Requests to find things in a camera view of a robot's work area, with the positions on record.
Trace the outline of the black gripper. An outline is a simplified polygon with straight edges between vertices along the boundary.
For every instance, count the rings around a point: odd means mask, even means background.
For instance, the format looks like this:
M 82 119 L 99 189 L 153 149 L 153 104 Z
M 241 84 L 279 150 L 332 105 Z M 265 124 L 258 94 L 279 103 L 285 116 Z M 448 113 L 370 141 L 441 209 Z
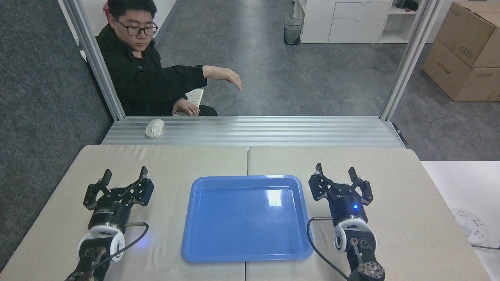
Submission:
M 111 226 L 119 231 L 125 231 L 132 206 L 134 204 L 147 206 L 150 201 L 155 185 L 148 178 L 147 167 L 142 167 L 139 179 L 125 187 L 118 195 L 107 189 L 112 174 L 111 170 L 106 169 L 97 183 L 89 184 L 87 187 L 83 205 L 93 211 L 87 229 L 95 226 Z M 104 195 L 97 201 L 96 197 L 100 191 Z
M 358 218 L 368 223 L 368 217 L 364 206 L 368 206 L 373 201 L 373 192 L 368 180 L 363 180 L 357 176 L 355 167 L 350 167 L 348 174 L 352 184 L 348 186 L 346 196 L 344 184 L 334 183 L 323 174 L 321 163 L 318 162 L 315 172 L 309 178 L 309 187 L 315 201 L 329 199 L 330 213 L 333 217 L 333 226 L 337 226 L 346 219 Z M 355 189 L 361 189 L 361 196 Z

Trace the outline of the person's right hand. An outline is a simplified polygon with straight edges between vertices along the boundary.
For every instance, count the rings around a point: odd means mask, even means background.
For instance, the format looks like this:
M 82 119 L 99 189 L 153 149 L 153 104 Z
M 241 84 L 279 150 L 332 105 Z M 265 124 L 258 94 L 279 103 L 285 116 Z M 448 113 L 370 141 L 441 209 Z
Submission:
M 199 116 L 200 109 L 195 104 L 190 103 L 185 98 L 180 98 L 173 104 L 172 116 L 177 112 L 183 111 L 189 116 Z

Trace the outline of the person's left hand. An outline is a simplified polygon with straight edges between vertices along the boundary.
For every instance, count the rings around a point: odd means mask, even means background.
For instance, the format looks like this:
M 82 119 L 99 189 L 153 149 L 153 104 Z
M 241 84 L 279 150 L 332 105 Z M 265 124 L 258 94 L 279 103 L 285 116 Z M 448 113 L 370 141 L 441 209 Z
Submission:
M 239 91 L 243 91 L 243 85 L 240 76 L 233 70 L 215 66 L 211 71 L 212 79 L 223 80 L 234 84 Z

